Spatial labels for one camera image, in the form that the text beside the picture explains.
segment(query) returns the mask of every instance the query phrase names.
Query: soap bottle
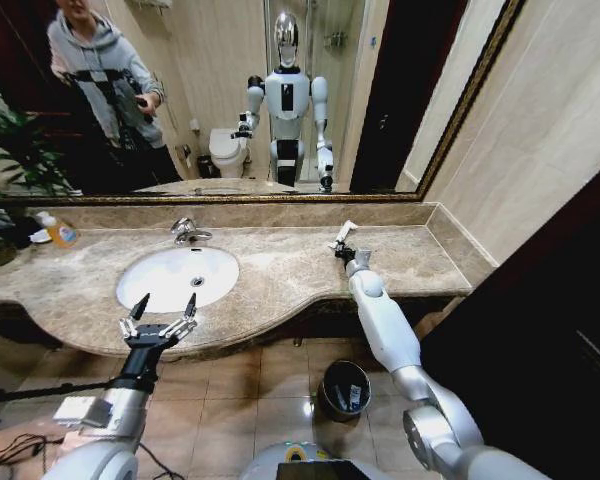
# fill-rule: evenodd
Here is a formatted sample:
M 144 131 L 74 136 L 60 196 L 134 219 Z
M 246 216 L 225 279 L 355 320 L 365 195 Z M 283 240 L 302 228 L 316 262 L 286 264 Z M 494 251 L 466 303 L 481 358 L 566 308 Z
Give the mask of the soap bottle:
M 59 247 L 68 248 L 78 240 L 78 232 L 62 220 L 49 214 L 49 212 L 40 212 L 36 215 L 40 224 L 47 229 L 53 243 Z

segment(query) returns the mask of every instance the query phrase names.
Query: chrome faucet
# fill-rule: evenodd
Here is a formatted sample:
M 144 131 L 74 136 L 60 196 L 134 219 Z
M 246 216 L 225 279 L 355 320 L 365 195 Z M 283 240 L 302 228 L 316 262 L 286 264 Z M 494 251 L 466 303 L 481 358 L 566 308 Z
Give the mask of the chrome faucet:
M 173 224 L 171 233 L 176 235 L 173 243 L 176 245 L 189 245 L 200 240 L 209 240 L 213 235 L 211 232 L 198 230 L 198 226 L 194 220 L 183 217 Z

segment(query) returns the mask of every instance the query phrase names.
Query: dark door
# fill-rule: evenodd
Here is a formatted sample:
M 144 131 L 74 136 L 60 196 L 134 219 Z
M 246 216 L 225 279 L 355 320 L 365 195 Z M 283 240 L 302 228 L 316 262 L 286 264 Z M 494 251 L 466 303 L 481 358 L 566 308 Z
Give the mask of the dark door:
M 382 35 L 351 191 L 393 190 L 467 0 L 392 0 Z
M 600 173 L 422 342 L 488 445 L 600 478 Z
M 65 153 L 62 166 L 74 187 L 105 193 L 97 165 L 108 161 L 107 149 L 91 108 L 49 68 L 47 27 L 57 10 L 54 0 L 0 0 L 0 94 L 11 109 L 38 116 Z

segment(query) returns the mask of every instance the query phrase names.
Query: mirror frame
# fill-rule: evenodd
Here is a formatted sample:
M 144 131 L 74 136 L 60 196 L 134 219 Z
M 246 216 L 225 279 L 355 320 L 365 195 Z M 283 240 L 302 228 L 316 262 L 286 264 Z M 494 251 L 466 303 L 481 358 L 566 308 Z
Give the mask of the mirror frame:
M 93 195 L 80 197 L 18 196 L 0 199 L 0 206 L 132 206 L 132 205 L 192 205 L 214 203 L 385 203 L 422 202 L 436 173 L 447 157 L 460 128 L 475 102 L 498 54 L 505 44 L 526 0 L 507 0 L 493 24 L 476 65 L 464 86 L 442 137 L 429 160 L 415 192 L 387 194 L 356 193 L 293 193 L 293 194 L 235 194 L 235 195 Z

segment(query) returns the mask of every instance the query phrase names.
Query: hood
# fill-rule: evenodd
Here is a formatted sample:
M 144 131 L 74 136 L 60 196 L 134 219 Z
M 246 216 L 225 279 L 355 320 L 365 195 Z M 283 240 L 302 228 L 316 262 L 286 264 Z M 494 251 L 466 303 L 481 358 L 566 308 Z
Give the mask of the hood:
M 77 47 L 96 49 L 108 47 L 122 36 L 120 30 L 118 30 L 118 28 L 108 19 L 104 18 L 93 10 L 91 11 L 91 14 L 95 17 L 97 23 L 96 33 L 91 42 L 83 42 L 74 37 L 71 33 L 71 28 L 67 22 L 67 18 L 64 16 L 64 13 L 62 13 L 62 10 L 58 10 L 56 20 L 58 21 L 62 35 L 64 35 L 70 43 Z

